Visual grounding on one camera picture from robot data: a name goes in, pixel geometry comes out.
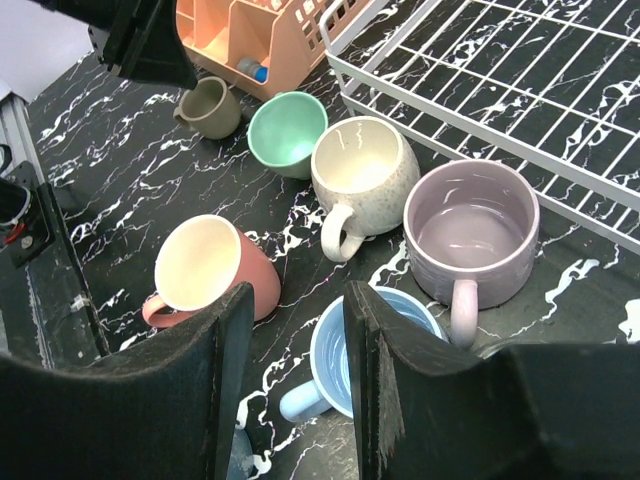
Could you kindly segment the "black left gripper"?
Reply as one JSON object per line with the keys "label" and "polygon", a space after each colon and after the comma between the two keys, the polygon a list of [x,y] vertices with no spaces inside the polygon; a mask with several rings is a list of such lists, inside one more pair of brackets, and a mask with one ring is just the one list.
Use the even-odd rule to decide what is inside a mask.
{"label": "black left gripper", "polygon": [[193,64],[178,34],[175,0],[35,3],[87,24],[94,50],[111,73],[139,83],[196,86]]}

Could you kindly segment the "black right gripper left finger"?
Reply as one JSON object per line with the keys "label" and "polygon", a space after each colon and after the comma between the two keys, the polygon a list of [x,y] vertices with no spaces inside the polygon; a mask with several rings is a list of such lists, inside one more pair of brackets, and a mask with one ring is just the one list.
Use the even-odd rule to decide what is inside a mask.
{"label": "black right gripper left finger", "polygon": [[3,356],[2,477],[225,478],[253,324],[243,282],[84,368]]}

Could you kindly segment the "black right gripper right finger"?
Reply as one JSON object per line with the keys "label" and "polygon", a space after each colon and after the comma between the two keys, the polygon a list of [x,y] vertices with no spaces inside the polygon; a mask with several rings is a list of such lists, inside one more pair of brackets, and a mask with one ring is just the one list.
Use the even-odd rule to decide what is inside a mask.
{"label": "black right gripper right finger", "polygon": [[482,359],[351,281],[344,323],[363,479],[635,479],[639,349],[511,344]]}

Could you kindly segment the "olive grey small cup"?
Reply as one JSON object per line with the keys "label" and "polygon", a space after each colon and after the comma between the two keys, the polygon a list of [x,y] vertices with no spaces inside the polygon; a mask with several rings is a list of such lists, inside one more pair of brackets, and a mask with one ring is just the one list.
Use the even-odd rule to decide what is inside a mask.
{"label": "olive grey small cup", "polygon": [[239,102],[225,81],[209,76],[182,96],[173,117],[178,124],[207,139],[220,140],[234,133],[241,114]]}

